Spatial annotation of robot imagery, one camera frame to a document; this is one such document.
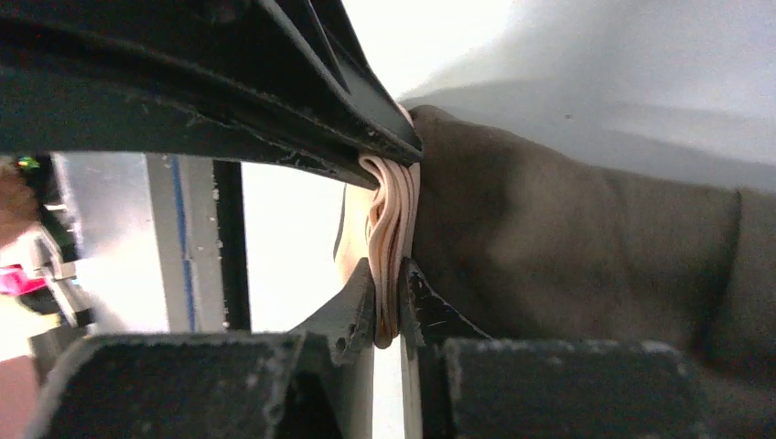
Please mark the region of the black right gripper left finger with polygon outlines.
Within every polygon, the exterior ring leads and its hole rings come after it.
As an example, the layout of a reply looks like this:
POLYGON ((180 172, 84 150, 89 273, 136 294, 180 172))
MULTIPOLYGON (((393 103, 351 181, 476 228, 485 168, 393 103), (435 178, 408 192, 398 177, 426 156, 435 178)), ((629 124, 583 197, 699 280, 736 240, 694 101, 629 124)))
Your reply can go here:
POLYGON ((369 438, 373 294, 361 260, 294 329, 101 335, 71 345, 28 438, 369 438))

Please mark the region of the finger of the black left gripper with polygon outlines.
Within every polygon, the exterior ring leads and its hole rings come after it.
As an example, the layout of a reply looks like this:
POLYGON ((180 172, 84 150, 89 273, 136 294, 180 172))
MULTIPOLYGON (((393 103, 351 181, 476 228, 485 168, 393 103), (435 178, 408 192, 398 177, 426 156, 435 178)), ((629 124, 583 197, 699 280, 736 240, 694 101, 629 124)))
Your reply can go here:
POLYGON ((360 187, 423 147, 340 1, 4 1, 1 149, 288 166, 360 187))

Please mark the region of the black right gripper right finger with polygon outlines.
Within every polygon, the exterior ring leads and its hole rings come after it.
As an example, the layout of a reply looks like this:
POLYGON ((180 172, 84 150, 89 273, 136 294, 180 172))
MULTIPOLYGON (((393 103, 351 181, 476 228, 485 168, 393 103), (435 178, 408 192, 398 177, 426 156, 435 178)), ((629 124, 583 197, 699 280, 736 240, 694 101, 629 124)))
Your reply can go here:
POLYGON ((398 281, 409 438, 712 438, 683 356, 653 342, 490 337, 411 259, 398 281))

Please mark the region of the brown boxer briefs beige waistband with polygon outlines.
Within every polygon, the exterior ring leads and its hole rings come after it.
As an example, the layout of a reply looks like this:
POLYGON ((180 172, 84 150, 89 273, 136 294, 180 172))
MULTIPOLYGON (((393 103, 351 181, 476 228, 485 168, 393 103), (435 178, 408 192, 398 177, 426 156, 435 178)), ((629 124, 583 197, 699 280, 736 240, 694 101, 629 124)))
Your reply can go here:
POLYGON ((433 106, 412 254, 492 337, 659 340, 715 431, 775 435, 775 197, 577 162, 433 106))

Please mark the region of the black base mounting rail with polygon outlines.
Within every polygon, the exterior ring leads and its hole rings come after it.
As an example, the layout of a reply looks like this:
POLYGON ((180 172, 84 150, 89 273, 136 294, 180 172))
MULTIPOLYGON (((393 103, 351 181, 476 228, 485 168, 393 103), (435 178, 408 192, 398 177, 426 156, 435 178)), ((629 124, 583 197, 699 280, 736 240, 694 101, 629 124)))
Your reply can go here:
POLYGON ((221 257, 224 322, 227 331, 250 331, 242 166, 215 160, 216 213, 221 257))

